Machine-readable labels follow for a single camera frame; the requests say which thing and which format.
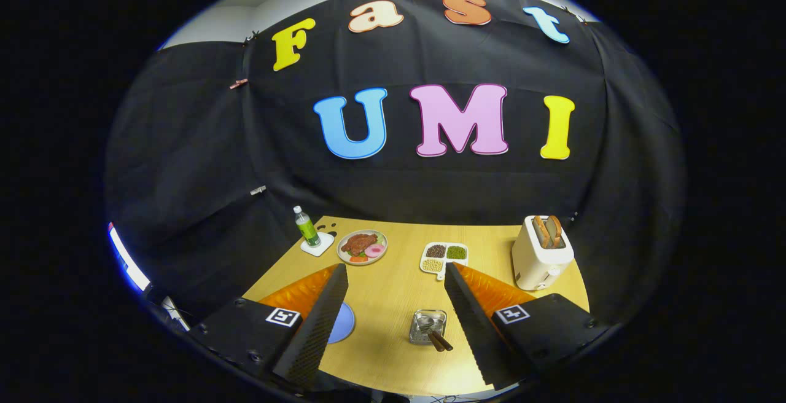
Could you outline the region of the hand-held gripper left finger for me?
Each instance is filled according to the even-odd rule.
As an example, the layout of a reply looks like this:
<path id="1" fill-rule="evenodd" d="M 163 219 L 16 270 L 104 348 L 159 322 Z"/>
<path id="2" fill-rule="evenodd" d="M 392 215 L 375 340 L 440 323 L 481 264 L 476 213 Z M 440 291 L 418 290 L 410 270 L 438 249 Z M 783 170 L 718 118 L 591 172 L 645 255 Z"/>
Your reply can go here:
<path id="1" fill-rule="evenodd" d="M 263 300 L 233 299 L 188 337 L 256 380 L 312 391 L 347 290 L 346 265 L 332 265 Z"/>

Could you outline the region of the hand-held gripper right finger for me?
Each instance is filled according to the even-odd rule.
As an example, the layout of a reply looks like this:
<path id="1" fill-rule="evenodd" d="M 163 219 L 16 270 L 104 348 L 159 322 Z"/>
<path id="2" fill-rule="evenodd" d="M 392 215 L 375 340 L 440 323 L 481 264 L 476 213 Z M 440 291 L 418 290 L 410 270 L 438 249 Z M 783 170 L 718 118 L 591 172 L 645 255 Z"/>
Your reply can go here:
<path id="1" fill-rule="evenodd" d="M 534 297 L 465 265 L 449 263 L 444 282 L 483 380 L 497 391 L 562 369 L 610 330 L 561 294 Z"/>

